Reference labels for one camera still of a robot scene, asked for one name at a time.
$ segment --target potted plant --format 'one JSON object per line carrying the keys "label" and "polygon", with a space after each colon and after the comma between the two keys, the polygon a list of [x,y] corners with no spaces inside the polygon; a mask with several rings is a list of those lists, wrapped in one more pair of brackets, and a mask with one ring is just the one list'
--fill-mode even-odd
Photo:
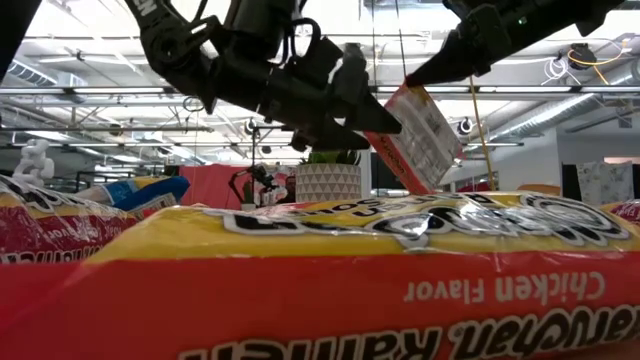
{"label": "potted plant", "polygon": [[296,202],[361,198],[359,164],[355,150],[312,152],[296,169]]}

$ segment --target green plant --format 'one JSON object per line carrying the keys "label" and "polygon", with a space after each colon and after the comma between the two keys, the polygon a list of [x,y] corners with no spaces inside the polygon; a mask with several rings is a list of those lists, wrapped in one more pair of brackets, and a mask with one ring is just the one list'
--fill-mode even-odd
{"label": "green plant", "polygon": [[356,150],[311,152],[307,159],[301,159],[300,165],[306,164],[345,164],[359,165],[360,153]]}

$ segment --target white planter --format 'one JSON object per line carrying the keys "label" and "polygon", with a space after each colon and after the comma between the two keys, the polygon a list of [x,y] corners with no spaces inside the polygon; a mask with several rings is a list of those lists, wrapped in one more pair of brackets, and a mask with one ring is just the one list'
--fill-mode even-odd
{"label": "white planter", "polygon": [[343,164],[307,164],[296,169],[296,202],[359,199],[360,167]]}

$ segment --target plastic wrapper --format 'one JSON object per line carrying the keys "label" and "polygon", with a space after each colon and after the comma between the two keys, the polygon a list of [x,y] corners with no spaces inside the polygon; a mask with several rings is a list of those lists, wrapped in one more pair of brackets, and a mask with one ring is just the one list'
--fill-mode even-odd
{"label": "plastic wrapper", "polygon": [[609,211],[630,223],[640,225],[640,200],[630,200],[623,203],[605,205],[602,209]]}
{"label": "plastic wrapper", "polygon": [[77,196],[125,210],[142,220],[146,213],[178,205],[188,188],[189,181],[182,176],[140,176],[97,185]]}
{"label": "plastic wrapper", "polygon": [[169,208],[81,265],[0,268],[0,358],[564,358],[640,335],[638,250],[531,193]]}
{"label": "plastic wrapper", "polygon": [[87,258],[136,220],[125,212],[0,176],[0,263]]}

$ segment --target white toy figure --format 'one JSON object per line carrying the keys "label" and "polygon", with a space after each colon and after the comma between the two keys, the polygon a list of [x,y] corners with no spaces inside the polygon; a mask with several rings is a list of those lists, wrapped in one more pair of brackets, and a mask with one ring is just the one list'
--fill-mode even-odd
{"label": "white toy figure", "polygon": [[22,148],[22,159],[13,172],[13,178],[37,187],[43,187],[42,179],[51,179],[53,177],[54,163],[53,160],[46,157],[46,151],[49,148],[47,140],[27,141],[27,146]]}

